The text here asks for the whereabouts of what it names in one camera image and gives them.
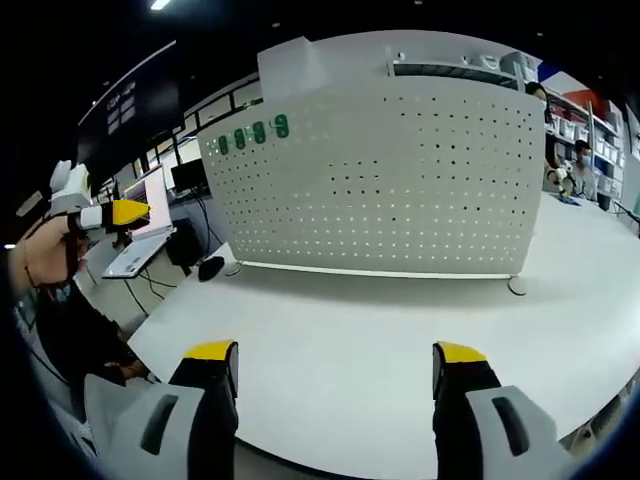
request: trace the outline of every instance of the perforated panel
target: perforated panel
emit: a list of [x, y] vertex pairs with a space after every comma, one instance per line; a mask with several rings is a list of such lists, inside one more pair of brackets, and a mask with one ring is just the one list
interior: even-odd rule
[[[287, 116], [286, 138], [278, 114]], [[251, 133], [259, 121], [262, 144]], [[234, 145], [238, 128], [244, 149]], [[522, 269], [544, 158], [539, 102], [522, 93], [442, 78], [360, 82], [256, 106], [198, 138], [238, 259], [422, 273]]]

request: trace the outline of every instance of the black ceiling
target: black ceiling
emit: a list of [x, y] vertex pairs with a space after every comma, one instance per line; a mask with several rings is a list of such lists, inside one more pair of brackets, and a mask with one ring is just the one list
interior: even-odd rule
[[17, 177], [12, 208], [48, 183], [58, 159], [75, 155], [78, 120], [138, 62], [178, 40], [185, 106], [257, 70], [256, 53], [301, 35], [317, 40], [389, 29], [439, 30], [497, 41], [558, 65], [618, 105], [640, 113], [638, 32], [631, 10], [580, 11], [531, 2], [446, 9], [394, 2], [173, 0], [20, 2], [5, 47], [10, 77], [5, 124]]

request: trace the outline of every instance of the person's arm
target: person's arm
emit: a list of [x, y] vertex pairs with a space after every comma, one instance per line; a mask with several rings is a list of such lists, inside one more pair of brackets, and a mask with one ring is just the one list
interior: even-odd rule
[[[21, 297], [32, 287], [56, 284], [67, 279], [65, 235], [69, 233], [67, 217], [55, 217], [21, 240], [9, 252], [9, 275], [13, 294]], [[86, 242], [78, 241], [78, 260], [86, 253]]]

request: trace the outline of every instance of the person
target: person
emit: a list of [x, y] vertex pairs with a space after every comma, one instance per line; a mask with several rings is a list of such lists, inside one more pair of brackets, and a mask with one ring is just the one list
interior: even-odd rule
[[[545, 125], [550, 126], [553, 123], [553, 120], [551, 118], [551, 110], [549, 109], [547, 91], [538, 82], [529, 82], [525, 86], [525, 92], [529, 95], [533, 95], [540, 100], [540, 108], [544, 112]], [[562, 162], [559, 160], [556, 154], [556, 137], [549, 130], [550, 129], [547, 128], [547, 131], [545, 132], [545, 177], [548, 178], [554, 185], [559, 185], [560, 182], [556, 170], [560, 168]]]
[[[67, 381], [71, 396], [83, 404], [84, 378], [93, 373], [124, 385], [148, 370], [125, 343], [118, 326], [95, 310], [73, 280], [68, 280], [66, 245], [55, 243], [68, 233], [66, 217], [55, 217], [18, 242], [9, 254], [17, 298], [38, 288], [36, 328], [49, 360]], [[86, 242], [78, 241], [79, 266]]]
[[591, 147], [584, 140], [576, 140], [573, 148], [576, 152], [576, 189], [588, 200], [593, 200], [596, 197], [596, 185], [591, 168]]

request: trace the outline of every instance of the ceiling light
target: ceiling light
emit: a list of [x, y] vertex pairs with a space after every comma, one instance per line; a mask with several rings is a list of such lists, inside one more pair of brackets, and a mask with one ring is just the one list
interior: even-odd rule
[[170, 1], [171, 0], [156, 0], [153, 2], [153, 5], [151, 5], [151, 10], [162, 10]]

